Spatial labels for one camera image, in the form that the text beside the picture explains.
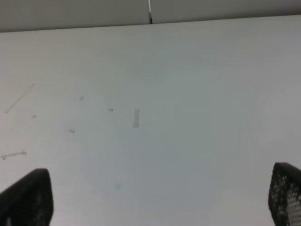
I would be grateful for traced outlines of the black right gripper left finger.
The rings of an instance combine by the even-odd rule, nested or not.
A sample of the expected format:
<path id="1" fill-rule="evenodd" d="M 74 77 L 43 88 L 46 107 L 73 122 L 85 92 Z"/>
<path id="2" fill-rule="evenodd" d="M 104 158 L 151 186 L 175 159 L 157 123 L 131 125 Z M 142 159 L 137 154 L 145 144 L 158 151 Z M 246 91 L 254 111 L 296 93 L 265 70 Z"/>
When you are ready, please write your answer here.
<path id="1" fill-rule="evenodd" d="M 2 226 L 48 226 L 54 212 L 50 173 L 35 169 L 0 193 Z"/>

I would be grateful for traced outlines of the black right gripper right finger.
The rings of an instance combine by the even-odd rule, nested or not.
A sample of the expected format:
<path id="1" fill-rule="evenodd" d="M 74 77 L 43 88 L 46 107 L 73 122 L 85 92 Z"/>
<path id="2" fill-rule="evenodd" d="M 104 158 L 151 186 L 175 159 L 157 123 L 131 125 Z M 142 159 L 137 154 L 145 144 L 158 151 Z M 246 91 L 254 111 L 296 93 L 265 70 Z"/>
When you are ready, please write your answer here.
<path id="1" fill-rule="evenodd" d="M 276 226 L 301 224 L 301 170 L 276 162 L 269 186 L 268 206 Z"/>

